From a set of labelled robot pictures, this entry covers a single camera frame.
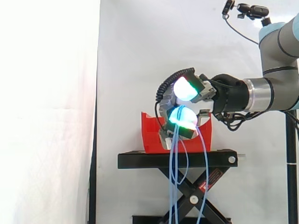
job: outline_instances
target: white backdrop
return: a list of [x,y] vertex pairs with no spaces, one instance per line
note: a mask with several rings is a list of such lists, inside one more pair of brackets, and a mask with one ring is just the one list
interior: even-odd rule
[[[294,0],[247,0],[269,7],[274,22],[299,12]],[[225,0],[103,0],[99,50],[99,224],[129,224],[132,215],[163,215],[168,181],[158,171],[118,170],[117,154],[142,149],[140,112],[153,115],[158,86],[173,72],[195,67],[213,77],[260,77],[256,45],[224,22]],[[258,40],[259,23],[230,22]],[[236,133],[214,122],[213,149],[246,154],[208,198],[236,224],[287,223],[284,116],[269,112]],[[198,170],[189,172],[195,178]]]
[[85,223],[100,0],[0,4],[0,223]]

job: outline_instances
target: sticker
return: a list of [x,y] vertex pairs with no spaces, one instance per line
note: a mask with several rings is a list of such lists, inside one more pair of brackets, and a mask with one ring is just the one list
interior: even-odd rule
[[[215,169],[212,173],[209,175],[209,185],[208,190],[211,189],[216,182],[223,176],[223,172],[219,169]],[[199,186],[199,189],[205,193],[206,191],[206,181],[203,181],[203,183]]]

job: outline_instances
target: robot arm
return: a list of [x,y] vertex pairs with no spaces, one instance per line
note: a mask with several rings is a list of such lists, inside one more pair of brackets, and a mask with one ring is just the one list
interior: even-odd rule
[[259,34],[263,78],[237,80],[218,75],[214,111],[262,112],[299,109],[299,14],[289,23],[269,24]]
[[[227,124],[229,122],[223,119],[221,113],[251,112],[251,119],[255,112],[299,109],[299,14],[287,24],[271,24],[269,18],[264,19],[262,24],[264,27],[259,33],[259,48],[263,77],[239,80],[221,74],[210,80],[205,75],[195,76],[195,70],[191,68],[174,73],[160,85],[156,107],[160,105],[159,112],[166,123],[164,127],[161,125],[162,140],[171,136],[174,128],[169,117],[174,108],[178,107],[177,98],[180,97],[176,96],[174,86],[180,77],[185,77],[195,90],[196,94],[189,99],[192,103],[209,101],[214,104],[210,110],[201,110],[197,115],[199,118],[207,116],[207,112],[212,112],[218,120]],[[194,130],[180,129],[179,134],[188,139],[196,136]]]

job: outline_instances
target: black pole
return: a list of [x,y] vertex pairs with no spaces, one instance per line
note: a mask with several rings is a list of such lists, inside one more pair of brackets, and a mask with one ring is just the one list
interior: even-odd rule
[[[296,111],[289,113],[296,116]],[[289,224],[298,224],[296,124],[288,115],[285,116],[288,217]]]

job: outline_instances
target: coiled cable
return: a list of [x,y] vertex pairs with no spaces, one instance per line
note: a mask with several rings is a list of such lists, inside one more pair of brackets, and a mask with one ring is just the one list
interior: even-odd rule
[[169,76],[165,81],[159,86],[157,92],[156,92],[156,103],[155,103],[155,116],[157,119],[157,122],[162,130],[164,130],[159,118],[158,118],[158,111],[157,111],[157,106],[163,99],[163,95],[166,92],[166,90],[170,87],[170,85],[174,82],[176,82],[179,78],[181,78],[185,73],[187,72],[193,72],[195,73],[194,68],[188,68],[188,69],[183,69],[180,71],[177,71],[173,73],[171,76]]

